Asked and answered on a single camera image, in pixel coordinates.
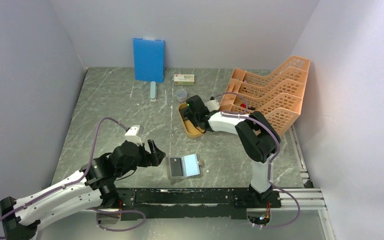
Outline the yellow oval tray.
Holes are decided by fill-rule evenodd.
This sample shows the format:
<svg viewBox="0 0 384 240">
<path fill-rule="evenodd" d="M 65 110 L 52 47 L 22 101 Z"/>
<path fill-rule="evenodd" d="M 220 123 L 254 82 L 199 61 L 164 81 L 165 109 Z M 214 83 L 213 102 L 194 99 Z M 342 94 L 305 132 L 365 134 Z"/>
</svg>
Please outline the yellow oval tray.
<svg viewBox="0 0 384 240">
<path fill-rule="evenodd" d="M 188 107 L 188 105 L 186 102 L 183 102 L 178 106 L 178 114 L 179 114 L 180 121 L 183 125 L 183 128 L 184 128 L 186 134 L 190 138 L 198 138 L 198 137 L 203 136 L 205 134 L 205 131 L 202 130 L 200 127 L 196 128 L 193 125 L 193 123 L 188 118 L 186 118 L 184 112 L 185 112 L 187 107 Z"/>
</svg>

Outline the beige card holder wallet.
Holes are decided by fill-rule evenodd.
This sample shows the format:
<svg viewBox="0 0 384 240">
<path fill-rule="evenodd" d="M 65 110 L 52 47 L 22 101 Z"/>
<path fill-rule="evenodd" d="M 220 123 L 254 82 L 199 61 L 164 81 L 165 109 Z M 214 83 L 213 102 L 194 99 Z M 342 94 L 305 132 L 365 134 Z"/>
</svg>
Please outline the beige card holder wallet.
<svg viewBox="0 0 384 240">
<path fill-rule="evenodd" d="M 182 177 L 172 177 L 170 172 L 169 158 L 181 158 L 183 176 Z M 204 161 L 201 160 L 198 154 L 190 154 L 185 156 L 170 156 L 165 158 L 165 164 L 167 169 L 167 178 L 170 181 L 184 180 L 184 179 L 193 179 L 200 178 L 204 175 L 203 167 L 205 165 Z"/>
</svg>

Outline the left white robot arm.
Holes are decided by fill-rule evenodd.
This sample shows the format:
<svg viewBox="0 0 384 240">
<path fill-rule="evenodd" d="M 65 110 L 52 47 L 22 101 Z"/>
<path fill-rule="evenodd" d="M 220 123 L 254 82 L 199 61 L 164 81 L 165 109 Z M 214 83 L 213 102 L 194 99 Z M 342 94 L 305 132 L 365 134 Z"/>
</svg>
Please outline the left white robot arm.
<svg viewBox="0 0 384 240">
<path fill-rule="evenodd" d="M 145 146 L 124 141 L 113 152 L 92 159 L 66 179 L 33 195 L 0 201 L 5 240 L 30 240 L 40 227 L 89 208 L 112 208 L 120 202 L 115 181 L 138 167 L 157 167 L 166 153 L 153 140 Z"/>
</svg>

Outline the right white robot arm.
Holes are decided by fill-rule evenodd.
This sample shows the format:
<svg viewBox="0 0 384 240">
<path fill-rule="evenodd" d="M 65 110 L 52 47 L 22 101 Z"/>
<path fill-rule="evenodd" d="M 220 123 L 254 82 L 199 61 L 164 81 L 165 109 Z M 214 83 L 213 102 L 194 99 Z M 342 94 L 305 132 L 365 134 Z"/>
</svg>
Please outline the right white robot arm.
<svg viewBox="0 0 384 240">
<path fill-rule="evenodd" d="M 186 133 L 190 137 L 207 132 L 224 132 L 237 135 L 252 160 L 250 202 L 262 207 L 273 190 L 272 162 L 281 150 L 281 138 L 265 118 L 255 110 L 252 113 L 233 112 L 221 108 L 215 97 L 204 102 L 198 95 L 189 97 L 178 108 Z"/>
</svg>

